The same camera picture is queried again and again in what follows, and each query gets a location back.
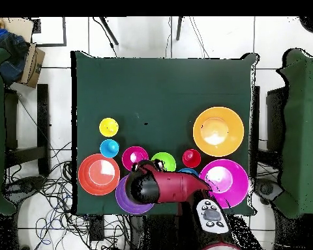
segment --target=white control panel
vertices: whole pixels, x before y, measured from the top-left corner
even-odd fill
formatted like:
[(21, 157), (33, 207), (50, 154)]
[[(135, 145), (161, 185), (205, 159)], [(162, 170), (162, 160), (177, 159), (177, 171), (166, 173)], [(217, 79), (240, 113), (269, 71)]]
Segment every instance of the white control panel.
[(198, 203), (196, 209), (204, 231), (215, 234), (224, 234), (229, 231), (225, 217), (214, 201), (204, 199)]

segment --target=yellow bowl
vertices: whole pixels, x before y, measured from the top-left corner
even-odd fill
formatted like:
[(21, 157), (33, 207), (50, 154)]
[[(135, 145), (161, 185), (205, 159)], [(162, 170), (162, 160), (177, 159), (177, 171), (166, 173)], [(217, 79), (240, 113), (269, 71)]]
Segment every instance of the yellow bowl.
[(244, 133), (241, 118), (227, 107), (206, 109), (194, 123), (195, 143), (210, 156), (222, 157), (235, 152)]
[(112, 118), (104, 118), (100, 123), (100, 133), (106, 137), (112, 137), (118, 132), (118, 123)]

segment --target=purple bowl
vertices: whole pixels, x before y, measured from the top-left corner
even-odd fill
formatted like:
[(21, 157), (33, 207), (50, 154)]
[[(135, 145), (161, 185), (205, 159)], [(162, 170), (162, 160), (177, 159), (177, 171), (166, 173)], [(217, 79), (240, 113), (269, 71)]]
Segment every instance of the purple bowl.
[(127, 177), (128, 175), (124, 176), (116, 187), (115, 196), (119, 207), (132, 215), (146, 213), (154, 206), (154, 204), (136, 204), (128, 199), (127, 193), (125, 192), (125, 182)]
[(207, 164), (200, 178), (211, 187), (213, 196), (223, 209), (240, 204), (248, 192), (248, 176), (236, 162), (219, 159)]

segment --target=cardboard box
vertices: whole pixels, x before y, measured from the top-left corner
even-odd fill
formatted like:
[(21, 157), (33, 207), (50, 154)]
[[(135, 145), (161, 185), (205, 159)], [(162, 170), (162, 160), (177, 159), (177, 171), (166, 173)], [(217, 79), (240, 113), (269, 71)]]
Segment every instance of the cardboard box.
[[(5, 24), (5, 29), (20, 35), (26, 42), (31, 42), (34, 23), (24, 18), (0, 18)], [(22, 78), (18, 83), (36, 88), (45, 53), (36, 48), (36, 43), (30, 43)]]

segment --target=orange bowl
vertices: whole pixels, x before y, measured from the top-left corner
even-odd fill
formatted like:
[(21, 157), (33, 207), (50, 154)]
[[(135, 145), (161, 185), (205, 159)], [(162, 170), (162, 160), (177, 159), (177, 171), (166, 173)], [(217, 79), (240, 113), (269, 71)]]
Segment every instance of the orange bowl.
[(227, 107), (206, 109), (194, 123), (195, 143), (210, 156), (222, 157), (235, 152), (244, 133), (241, 118)]

